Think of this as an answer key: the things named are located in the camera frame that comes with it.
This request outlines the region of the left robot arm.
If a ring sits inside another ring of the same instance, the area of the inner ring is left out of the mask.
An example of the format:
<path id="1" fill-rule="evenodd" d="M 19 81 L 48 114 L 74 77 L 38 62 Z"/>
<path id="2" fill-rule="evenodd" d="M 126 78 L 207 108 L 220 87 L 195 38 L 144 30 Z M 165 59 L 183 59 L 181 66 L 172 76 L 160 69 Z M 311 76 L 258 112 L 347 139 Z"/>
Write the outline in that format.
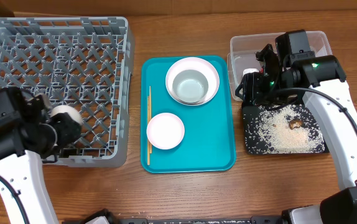
<path id="1" fill-rule="evenodd" d="M 57 223 L 42 165 L 79 139 L 83 120 L 71 106 L 24 92 L 0 89 L 0 196 L 11 223 Z"/>

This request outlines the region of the brown food scrap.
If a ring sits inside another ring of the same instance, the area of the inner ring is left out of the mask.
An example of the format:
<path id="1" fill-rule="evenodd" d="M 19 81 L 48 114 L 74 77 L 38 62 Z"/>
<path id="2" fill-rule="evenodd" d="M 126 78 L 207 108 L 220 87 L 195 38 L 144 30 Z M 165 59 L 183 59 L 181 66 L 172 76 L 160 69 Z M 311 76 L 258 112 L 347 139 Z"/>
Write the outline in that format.
<path id="1" fill-rule="evenodd" d="M 293 119 L 289 121 L 289 128 L 290 129 L 296 129 L 296 128 L 301 128 L 304 125 L 303 121 L 299 119 Z"/>

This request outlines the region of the white cup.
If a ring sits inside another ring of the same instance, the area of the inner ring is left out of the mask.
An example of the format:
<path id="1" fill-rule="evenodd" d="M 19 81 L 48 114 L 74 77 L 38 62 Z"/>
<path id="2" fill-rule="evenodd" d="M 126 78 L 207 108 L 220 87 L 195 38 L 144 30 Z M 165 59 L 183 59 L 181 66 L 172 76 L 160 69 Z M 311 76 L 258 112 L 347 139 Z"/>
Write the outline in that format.
<path id="1" fill-rule="evenodd" d="M 81 114 L 73 107 L 68 106 L 68 105 L 59 105 L 54 107 L 51 110 L 50 116 L 53 117 L 57 114 L 63 114 L 63 113 L 68 113 L 68 115 L 71 117 L 72 120 L 74 120 L 76 123 L 82 125 L 83 120 L 81 117 Z"/>

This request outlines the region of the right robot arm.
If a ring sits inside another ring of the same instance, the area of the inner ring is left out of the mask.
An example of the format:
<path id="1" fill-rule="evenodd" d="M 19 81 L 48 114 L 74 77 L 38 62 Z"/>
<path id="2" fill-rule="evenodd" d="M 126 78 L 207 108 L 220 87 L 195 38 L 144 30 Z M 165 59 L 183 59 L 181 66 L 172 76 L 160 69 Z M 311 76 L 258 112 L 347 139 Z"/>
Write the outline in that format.
<path id="1" fill-rule="evenodd" d="M 357 223 L 357 112 L 346 73 L 320 31 L 231 39 L 234 99 L 250 154 L 329 152 L 339 191 L 252 223 Z"/>

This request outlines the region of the white tissue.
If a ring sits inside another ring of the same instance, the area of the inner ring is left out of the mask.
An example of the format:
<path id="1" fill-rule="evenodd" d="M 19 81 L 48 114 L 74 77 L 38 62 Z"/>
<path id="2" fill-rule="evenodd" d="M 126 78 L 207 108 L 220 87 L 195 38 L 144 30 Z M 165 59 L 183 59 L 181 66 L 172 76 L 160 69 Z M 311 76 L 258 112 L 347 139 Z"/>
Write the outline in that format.
<path id="1" fill-rule="evenodd" d="M 254 73 L 254 72 L 258 73 L 259 70 L 256 68 L 246 68 L 243 70 L 243 75 L 248 74 L 248 73 Z"/>

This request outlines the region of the grey bowl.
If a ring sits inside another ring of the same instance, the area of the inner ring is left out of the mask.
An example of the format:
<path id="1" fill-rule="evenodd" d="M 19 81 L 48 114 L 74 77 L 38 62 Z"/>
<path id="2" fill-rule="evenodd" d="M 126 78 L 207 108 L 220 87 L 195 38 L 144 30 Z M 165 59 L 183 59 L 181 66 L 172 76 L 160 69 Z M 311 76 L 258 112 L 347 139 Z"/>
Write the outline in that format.
<path id="1" fill-rule="evenodd" d="M 173 79 L 172 91 L 180 103 L 195 105 L 204 99 L 208 87 L 204 74 L 196 70 L 184 70 Z"/>

